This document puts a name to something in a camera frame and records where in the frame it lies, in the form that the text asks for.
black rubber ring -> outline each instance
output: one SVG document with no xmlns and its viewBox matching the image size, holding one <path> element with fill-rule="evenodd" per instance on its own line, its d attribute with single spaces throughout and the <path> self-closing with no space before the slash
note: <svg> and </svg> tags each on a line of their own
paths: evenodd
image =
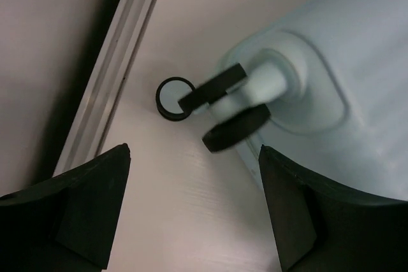
<svg viewBox="0 0 408 272">
<path fill-rule="evenodd" d="M 233 118 L 217 124 L 203 137 L 203 142 L 212 153 L 231 148 L 256 132 L 270 118 L 265 104 L 248 108 Z"/>
<path fill-rule="evenodd" d="M 242 66 L 235 64 L 180 99 L 178 105 L 180 105 L 183 111 L 191 113 L 205 103 L 212 104 L 224 97 L 229 88 L 241 82 L 246 77 L 247 74 Z"/>
<path fill-rule="evenodd" d="M 164 108 L 164 106 L 161 104 L 161 101 L 160 101 L 160 92 L 161 92 L 162 88 L 168 82 L 171 82 L 171 81 L 182 81 L 182 82 L 186 83 L 188 86 L 190 86 L 191 90 L 194 90 L 196 88 L 194 87 L 194 85 L 189 80 L 186 80 L 185 78 L 182 78 L 180 76 L 173 76 L 173 77 L 171 77 L 169 79 L 166 79 L 165 81 L 161 82 L 159 87 L 156 90 L 156 107 L 157 107 L 157 110 L 159 111 L 160 115 L 162 115 L 165 119 L 170 120 L 170 121 L 181 121 L 181 120 L 186 119 L 188 116 L 190 116 L 191 112 L 183 111 L 183 113 L 172 113 L 172 112 L 166 110 Z"/>
</svg>

